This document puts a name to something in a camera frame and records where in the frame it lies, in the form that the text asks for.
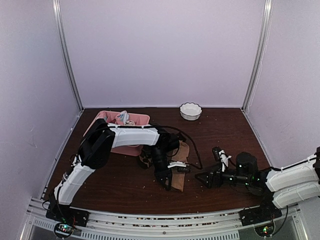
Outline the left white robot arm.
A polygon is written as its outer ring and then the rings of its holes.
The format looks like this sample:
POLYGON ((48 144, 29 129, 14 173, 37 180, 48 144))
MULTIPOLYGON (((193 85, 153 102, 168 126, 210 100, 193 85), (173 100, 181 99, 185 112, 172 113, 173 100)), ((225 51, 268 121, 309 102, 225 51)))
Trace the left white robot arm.
POLYGON ((156 180, 169 191, 172 188, 172 170, 167 153, 171 149, 171 134, 159 125, 118 125, 96 120, 84 135, 74 160, 60 181, 50 192, 46 217, 67 222, 76 215, 70 209, 74 196, 85 180, 103 168, 114 148, 149 146, 156 180))

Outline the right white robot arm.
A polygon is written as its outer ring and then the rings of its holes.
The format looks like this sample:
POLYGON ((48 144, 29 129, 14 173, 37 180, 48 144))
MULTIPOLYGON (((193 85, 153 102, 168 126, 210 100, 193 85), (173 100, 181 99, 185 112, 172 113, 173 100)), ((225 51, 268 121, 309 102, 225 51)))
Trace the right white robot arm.
POLYGON ((231 156, 218 146, 212 149, 216 165, 197 173, 195 178, 208 189, 223 184, 243 186, 254 196, 262 197, 258 207, 245 208, 239 214, 266 221, 281 215, 281 209, 320 195, 320 151, 289 166, 270 166, 259 170, 258 160, 248 152, 241 152, 229 168, 231 156))

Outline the brown argyle patterned sock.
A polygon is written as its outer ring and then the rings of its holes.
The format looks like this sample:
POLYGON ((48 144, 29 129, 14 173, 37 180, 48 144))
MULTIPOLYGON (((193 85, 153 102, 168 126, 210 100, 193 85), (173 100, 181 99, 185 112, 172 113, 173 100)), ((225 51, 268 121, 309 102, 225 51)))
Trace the brown argyle patterned sock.
POLYGON ((142 148, 141 153, 138 156, 137 163, 142 169, 145 170, 154 166, 153 156, 149 146, 144 146, 142 148))

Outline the tan ribbed sock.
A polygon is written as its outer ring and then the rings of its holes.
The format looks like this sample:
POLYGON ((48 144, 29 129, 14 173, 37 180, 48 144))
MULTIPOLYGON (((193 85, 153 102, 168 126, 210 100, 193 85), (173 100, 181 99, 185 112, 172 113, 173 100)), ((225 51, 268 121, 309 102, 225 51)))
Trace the tan ribbed sock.
MULTIPOLYGON (((182 140, 179 141, 179 148, 169 153, 169 159, 174 162, 188 163, 190 147, 182 140)), ((176 168, 172 170, 171 187, 177 191, 184 191, 185 172, 179 172, 176 168)))

